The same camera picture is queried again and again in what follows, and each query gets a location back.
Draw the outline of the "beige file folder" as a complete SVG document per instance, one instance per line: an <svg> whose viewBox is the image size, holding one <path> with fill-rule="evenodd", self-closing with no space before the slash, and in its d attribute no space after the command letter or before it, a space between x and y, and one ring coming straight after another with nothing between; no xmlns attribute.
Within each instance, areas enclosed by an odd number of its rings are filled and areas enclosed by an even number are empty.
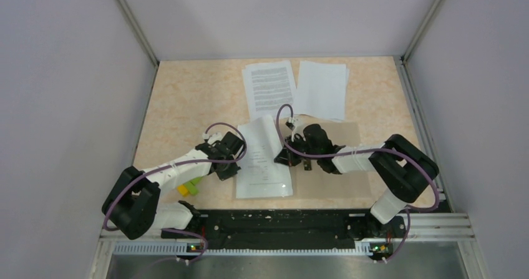
<svg viewBox="0 0 529 279"><path fill-rule="evenodd" d="M292 196L272 198L307 200L371 197L367 172L353 171L342 175L329 174L323 171L317 162L311 162L312 171L305 171L303 164L289 167L293 185Z"/></svg>

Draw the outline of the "form paper sheet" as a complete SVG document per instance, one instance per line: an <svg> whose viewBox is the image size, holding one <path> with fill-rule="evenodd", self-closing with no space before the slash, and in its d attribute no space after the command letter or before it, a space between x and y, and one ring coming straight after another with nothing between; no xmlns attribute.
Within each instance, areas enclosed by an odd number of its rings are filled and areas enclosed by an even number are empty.
<svg viewBox="0 0 529 279"><path fill-rule="evenodd" d="M265 115L238 130L246 140L245 156L238 162L241 170L236 176L236 198L272 198L293 195L289 167L274 162L283 146L271 115Z"/></svg>

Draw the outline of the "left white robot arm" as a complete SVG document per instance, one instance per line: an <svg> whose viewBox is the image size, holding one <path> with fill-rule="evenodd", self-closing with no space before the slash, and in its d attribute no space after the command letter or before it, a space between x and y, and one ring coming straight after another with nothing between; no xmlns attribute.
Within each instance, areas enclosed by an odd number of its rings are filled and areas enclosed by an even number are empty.
<svg viewBox="0 0 529 279"><path fill-rule="evenodd" d="M246 150L245 140L232 132L204 135L204 141L185 155L157 167L127 167L119 175L102 205L104 229L120 231L135 240L152 226L175 228L184 237L199 232L200 221L190 207L178 204L176 213L159 217L160 199L192 180L216 174L220 180L234 177L237 161Z"/></svg>

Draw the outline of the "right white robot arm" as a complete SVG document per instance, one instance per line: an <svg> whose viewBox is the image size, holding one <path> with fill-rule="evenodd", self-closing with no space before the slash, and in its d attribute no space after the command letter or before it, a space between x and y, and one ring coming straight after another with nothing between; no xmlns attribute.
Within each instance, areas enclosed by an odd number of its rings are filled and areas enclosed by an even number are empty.
<svg viewBox="0 0 529 279"><path fill-rule="evenodd" d="M310 163L315 161L327 174L362 171L380 176L387 188L366 219L366 229L375 237L388 232L391 220L409 208L440 173L429 156L400 134L391 135L380 145L350 147L333 143L319 124L307 125L302 131L290 122L287 126L292 133L283 139L275 163L288 167L304 164L311 170Z"/></svg>

